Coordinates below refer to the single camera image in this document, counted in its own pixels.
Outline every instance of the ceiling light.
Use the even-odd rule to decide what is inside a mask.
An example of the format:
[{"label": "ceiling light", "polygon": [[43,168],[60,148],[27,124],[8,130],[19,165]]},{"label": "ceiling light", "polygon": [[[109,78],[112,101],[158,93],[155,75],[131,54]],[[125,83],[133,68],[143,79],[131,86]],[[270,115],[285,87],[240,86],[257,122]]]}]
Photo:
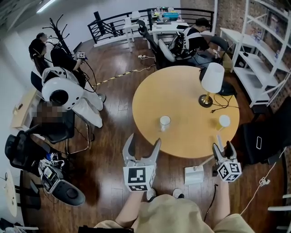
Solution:
[{"label": "ceiling light", "polygon": [[42,6],[42,7],[37,11],[37,13],[40,13],[40,12],[44,11],[45,8],[47,8],[49,5],[51,5],[54,1],[56,1],[56,0],[49,0],[49,1],[44,5],[44,6]]}]

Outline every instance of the yellow black tape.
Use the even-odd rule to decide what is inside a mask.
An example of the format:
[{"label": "yellow black tape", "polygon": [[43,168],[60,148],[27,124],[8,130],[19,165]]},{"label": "yellow black tape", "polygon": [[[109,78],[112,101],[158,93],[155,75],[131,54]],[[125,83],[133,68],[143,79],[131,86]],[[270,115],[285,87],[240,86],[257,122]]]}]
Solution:
[{"label": "yellow black tape", "polygon": [[128,75],[128,74],[130,74],[130,73],[132,73],[132,72],[135,72],[135,71],[137,71],[137,70],[133,70],[133,71],[130,71],[130,72],[125,72],[125,73],[122,74],[122,75],[118,75],[118,76],[112,77],[112,78],[110,78],[110,79],[107,79],[107,80],[105,80],[105,81],[103,81],[103,82],[99,82],[99,83],[97,83],[97,84],[94,85],[94,86],[98,86],[98,85],[100,85],[100,84],[102,84],[102,83],[108,82],[109,80],[113,80],[113,79],[116,79],[116,78],[122,77],[122,76],[124,76],[124,75]]}]

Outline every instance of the desk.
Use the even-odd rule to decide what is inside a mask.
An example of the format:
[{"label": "desk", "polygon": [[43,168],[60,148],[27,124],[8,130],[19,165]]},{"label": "desk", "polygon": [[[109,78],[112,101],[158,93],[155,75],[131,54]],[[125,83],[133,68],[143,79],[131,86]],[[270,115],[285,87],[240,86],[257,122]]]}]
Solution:
[{"label": "desk", "polygon": [[[38,91],[36,89],[32,89],[27,92],[19,102],[22,104],[20,109],[17,107],[13,110],[13,118],[11,121],[11,128],[16,128],[17,130],[27,131],[30,128],[32,118],[36,115],[37,106],[40,102],[40,96],[38,95]],[[45,138],[35,134],[40,139],[44,140]]]},{"label": "desk", "polygon": [[161,24],[161,25],[153,25],[152,26],[152,34],[154,37],[154,41],[158,44],[158,34],[174,34],[177,31],[183,31],[184,29],[177,29],[178,25],[189,26],[187,23],[177,23],[172,22],[171,24]]},{"label": "desk", "polygon": [[[141,134],[153,145],[161,138],[161,150],[184,158],[200,158],[212,155],[212,144],[217,143],[215,129],[221,115],[228,115],[231,125],[221,131],[222,144],[234,137],[240,119],[239,109],[228,107],[210,113],[219,106],[204,108],[198,103],[206,91],[199,81],[199,68],[172,66],[149,75],[137,88],[132,111]],[[223,99],[216,96],[223,104]],[[238,106],[235,97],[230,106]],[[167,115],[171,123],[161,132],[160,117]]]},{"label": "desk", "polygon": [[[234,31],[234,30],[230,30],[230,29],[222,28],[222,27],[220,29],[221,29],[220,37],[223,37],[223,35],[226,35],[227,38],[229,38],[236,45],[236,48],[237,48],[237,45],[241,39],[241,33],[238,31]],[[254,44],[254,39],[252,39],[250,35],[245,34],[244,39],[242,41],[242,46],[250,47],[251,53],[253,53],[256,47],[256,44]]]}]

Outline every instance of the white sneaker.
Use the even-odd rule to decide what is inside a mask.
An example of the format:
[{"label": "white sneaker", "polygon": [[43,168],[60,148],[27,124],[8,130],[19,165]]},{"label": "white sneaker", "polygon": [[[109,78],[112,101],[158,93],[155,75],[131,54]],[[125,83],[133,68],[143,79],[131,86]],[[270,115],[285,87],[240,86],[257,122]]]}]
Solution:
[{"label": "white sneaker", "polygon": [[176,188],[174,191],[173,191],[173,197],[175,198],[178,198],[182,193],[182,190],[180,190],[179,188]]},{"label": "white sneaker", "polygon": [[146,199],[149,201],[152,197],[156,197],[156,191],[153,188],[146,191]]}]

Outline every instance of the round wooden table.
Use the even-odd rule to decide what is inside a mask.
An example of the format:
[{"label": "round wooden table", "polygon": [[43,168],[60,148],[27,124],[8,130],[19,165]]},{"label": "round wooden table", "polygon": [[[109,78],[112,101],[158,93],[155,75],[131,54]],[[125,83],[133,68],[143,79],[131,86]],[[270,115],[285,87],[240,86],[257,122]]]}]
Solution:
[{"label": "round wooden table", "polygon": [[[231,119],[229,127],[221,130],[222,144],[234,137],[240,119],[237,101],[233,96],[229,107],[212,105],[204,108],[198,98],[206,91],[199,81],[199,68],[191,66],[172,66],[149,75],[137,88],[132,111],[135,123],[142,135],[151,143],[161,139],[161,150],[170,155],[184,158],[200,158],[212,155],[212,144],[217,143],[216,125],[221,115]],[[216,100],[227,102],[219,95]],[[170,126],[161,131],[160,118],[171,118]]]}]

